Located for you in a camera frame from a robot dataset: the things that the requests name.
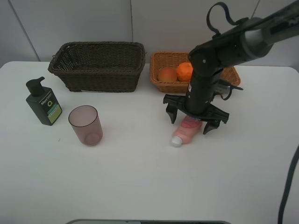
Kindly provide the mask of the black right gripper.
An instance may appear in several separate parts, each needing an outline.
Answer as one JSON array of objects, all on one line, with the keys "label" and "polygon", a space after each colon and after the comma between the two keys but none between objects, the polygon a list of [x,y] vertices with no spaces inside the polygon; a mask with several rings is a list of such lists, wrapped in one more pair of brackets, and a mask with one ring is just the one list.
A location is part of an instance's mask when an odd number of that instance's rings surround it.
[{"label": "black right gripper", "polygon": [[171,123],[175,123],[178,110],[190,117],[206,121],[204,135],[217,129],[220,121],[227,123],[229,114],[211,104],[220,76],[220,72],[209,77],[194,72],[185,96],[166,94],[163,103],[167,104],[166,113],[169,115]]}]

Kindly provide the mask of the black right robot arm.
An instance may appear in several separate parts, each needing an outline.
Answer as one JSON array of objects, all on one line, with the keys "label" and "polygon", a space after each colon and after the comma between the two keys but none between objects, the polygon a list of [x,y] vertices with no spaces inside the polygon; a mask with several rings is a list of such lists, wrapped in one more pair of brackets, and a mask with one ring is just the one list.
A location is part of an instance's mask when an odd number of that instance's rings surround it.
[{"label": "black right robot arm", "polygon": [[215,34],[210,41],[196,46],[188,54],[193,71],[186,95],[166,94],[163,99],[172,123],[177,112],[181,111],[206,122],[204,134],[229,119],[229,113],[211,104],[214,96],[221,93],[218,90],[220,86],[234,89],[233,85],[221,80],[223,69],[262,58],[269,53],[273,44],[299,34],[297,0],[264,19],[246,17],[238,21],[231,19],[225,3],[218,2],[218,5],[223,7],[227,21],[234,28],[221,34],[207,19],[209,29]]}]

